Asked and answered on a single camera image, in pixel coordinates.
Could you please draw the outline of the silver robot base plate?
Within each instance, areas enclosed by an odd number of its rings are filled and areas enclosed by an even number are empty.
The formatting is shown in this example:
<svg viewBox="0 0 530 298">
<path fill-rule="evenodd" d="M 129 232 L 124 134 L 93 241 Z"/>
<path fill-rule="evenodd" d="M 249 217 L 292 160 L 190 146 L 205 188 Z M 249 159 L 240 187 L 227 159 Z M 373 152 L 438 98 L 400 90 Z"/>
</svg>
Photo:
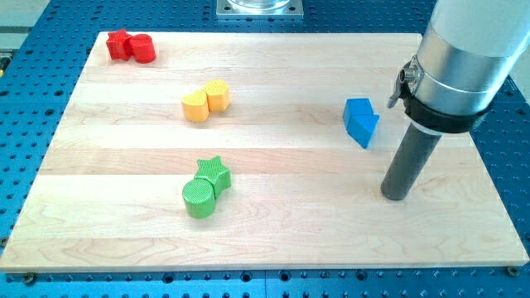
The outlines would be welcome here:
<svg viewBox="0 0 530 298">
<path fill-rule="evenodd" d="M 218 19 L 302 19 L 302 0 L 216 0 Z"/>
</svg>

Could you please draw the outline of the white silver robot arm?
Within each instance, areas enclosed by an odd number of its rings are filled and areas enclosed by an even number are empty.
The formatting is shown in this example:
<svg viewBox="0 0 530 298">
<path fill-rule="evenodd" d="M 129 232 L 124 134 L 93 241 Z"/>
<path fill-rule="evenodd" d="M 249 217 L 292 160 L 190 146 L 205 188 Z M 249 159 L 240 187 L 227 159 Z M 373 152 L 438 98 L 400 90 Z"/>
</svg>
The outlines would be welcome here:
<svg viewBox="0 0 530 298">
<path fill-rule="evenodd" d="M 529 0 L 439 0 L 388 106 L 438 133 L 473 129 L 529 44 Z"/>
</svg>

